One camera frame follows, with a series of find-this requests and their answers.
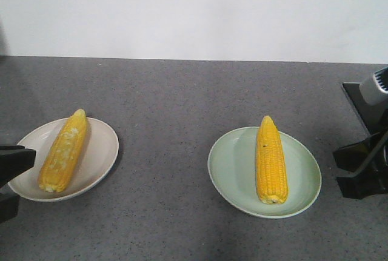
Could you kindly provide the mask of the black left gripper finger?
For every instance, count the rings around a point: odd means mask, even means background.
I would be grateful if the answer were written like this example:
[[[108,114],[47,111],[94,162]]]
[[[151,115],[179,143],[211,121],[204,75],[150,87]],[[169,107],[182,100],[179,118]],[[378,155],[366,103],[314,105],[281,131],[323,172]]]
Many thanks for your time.
[[[336,181],[345,198],[363,199],[387,194],[387,172],[363,171],[354,177],[337,177]]]

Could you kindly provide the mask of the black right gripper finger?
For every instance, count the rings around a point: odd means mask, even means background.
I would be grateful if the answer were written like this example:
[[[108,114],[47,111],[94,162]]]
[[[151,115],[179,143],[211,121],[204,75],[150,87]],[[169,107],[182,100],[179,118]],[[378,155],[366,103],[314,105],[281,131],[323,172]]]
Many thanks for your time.
[[[340,147],[333,152],[333,157],[338,168],[355,173],[363,166],[364,161],[371,155],[378,143],[384,139],[387,140],[386,132],[379,132],[364,140]],[[382,168],[387,165],[387,142],[371,158],[369,164],[376,168]]]

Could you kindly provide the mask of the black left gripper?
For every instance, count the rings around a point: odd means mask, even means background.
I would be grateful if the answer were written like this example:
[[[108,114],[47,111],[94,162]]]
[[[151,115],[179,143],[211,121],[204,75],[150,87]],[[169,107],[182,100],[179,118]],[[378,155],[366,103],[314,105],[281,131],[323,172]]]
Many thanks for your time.
[[[1,187],[18,175],[34,167],[36,151],[22,145],[1,145]],[[19,195],[1,194],[0,222],[18,215]]]

